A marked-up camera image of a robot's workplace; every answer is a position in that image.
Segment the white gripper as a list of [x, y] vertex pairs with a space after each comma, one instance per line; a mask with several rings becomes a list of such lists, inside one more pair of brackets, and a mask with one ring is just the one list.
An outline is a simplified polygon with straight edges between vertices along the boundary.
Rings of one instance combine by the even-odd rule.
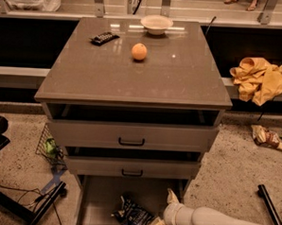
[[167, 191], [168, 206], [163, 213], [164, 220], [156, 217], [148, 225], [192, 225], [191, 216], [194, 210], [180, 203], [172, 189], [168, 188]]

